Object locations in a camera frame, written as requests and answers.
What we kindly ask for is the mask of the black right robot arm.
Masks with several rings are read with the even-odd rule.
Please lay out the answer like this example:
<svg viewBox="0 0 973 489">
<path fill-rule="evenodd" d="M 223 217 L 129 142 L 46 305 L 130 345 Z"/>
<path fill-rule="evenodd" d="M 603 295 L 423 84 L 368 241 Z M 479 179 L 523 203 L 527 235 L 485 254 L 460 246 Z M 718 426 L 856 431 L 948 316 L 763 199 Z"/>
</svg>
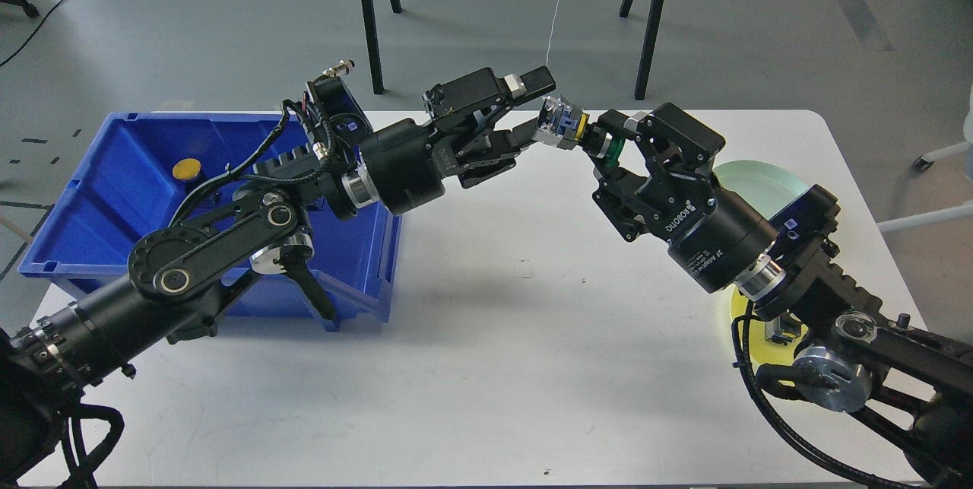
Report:
<svg viewBox="0 0 973 489">
<path fill-rule="evenodd" d="M 772 429 L 825 471 L 869 488 L 867 474 L 799 436 L 769 398 L 844 413 L 903 451 L 928 488 L 971 486 L 971 347 L 880 312 L 834 262 L 834 195 L 810 187 L 765 219 L 713 173 L 725 139 L 666 103 L 650 113 L 582 117 L 567 132 L 591 158 L 595 204 L 632 242 L 659 237 L 703 289 L 748 299 L 732 340 L 750 398 Z"/>
</svg>

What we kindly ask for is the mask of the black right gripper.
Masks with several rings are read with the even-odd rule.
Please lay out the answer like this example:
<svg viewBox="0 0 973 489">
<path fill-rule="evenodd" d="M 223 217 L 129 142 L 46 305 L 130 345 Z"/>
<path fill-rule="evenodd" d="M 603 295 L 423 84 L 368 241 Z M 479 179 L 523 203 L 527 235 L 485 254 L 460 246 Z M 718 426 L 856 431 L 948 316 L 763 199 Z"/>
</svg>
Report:
<svg viewBox="0 0 973 489">
<path fill-rule="evenodd" d="M 635 143 L 646 176 L 620 164 Z M 726 139 L 677 105 L 604 113 L 588 123 L 595 204 L 626 242 L 642 235 L 667 243 L 668 255 L 705 291 L 719 291 L 775 242 L 768 220 L 712 173 Z"/>
</svg>

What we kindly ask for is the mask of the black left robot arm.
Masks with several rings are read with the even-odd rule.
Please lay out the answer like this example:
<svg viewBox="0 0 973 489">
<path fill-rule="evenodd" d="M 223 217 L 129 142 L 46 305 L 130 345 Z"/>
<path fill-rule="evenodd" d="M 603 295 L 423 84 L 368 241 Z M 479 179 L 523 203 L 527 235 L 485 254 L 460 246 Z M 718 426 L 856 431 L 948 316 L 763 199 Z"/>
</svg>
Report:
<svg viewBox="0 0 973 489">
<path fill-rule="evenodd" d="M 285 100 L 281 118 L 243 162 L 191 191 L 167 226 L 132 247 L 125 274 L 106 287 L 2 336 L 2 486 L 60 446 L 64 488 L 93 488 L 93 474 L 119 442 L 117 409 L 83 403 L 84 390 L 160 340 L 217 332 L 223 313 L 263 275 L 294 281 L 321 319 L 336 308 L 307 268 L 312 225 L 324 202 L 338 219 L 380 202 L 392 213 L 444 194 L 451 175 L 469 188 L 515 165 L 537 125 L 497 131 L 517 106 L 555 90 L 546 66 L 498 77 L 473 71 L 423 95 L 426 124 L 375 131 L 343 76 L 343 60 Z"/>
</svg>

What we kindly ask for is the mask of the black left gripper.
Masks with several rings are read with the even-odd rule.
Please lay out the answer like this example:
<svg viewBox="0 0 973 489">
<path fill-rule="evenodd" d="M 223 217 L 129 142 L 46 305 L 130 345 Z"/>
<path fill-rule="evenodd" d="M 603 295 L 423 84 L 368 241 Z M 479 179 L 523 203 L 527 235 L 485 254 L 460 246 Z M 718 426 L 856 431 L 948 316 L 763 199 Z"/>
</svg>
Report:
<svg viewBox="0 0 973 489">
<path fill-rule="evenodd" d="M 498 77 L 490 67 L 435 84 L 423 101 L 430 122 L 401 119 L 367 136 L 360 144 L 362 163 L 379 201 L 393 215 L 413 211 L 445 194 L 444 174 L 432 160 L 434 132 L 482 132 L 504 114 L 556 88 L 546 66 Z M 515 157 L 534 142 L 537 124 L 523 122 L 508 131 L 480 133 L 458 151 L 460 186 L 469 189 L 513 169 Z"/>
</svg>

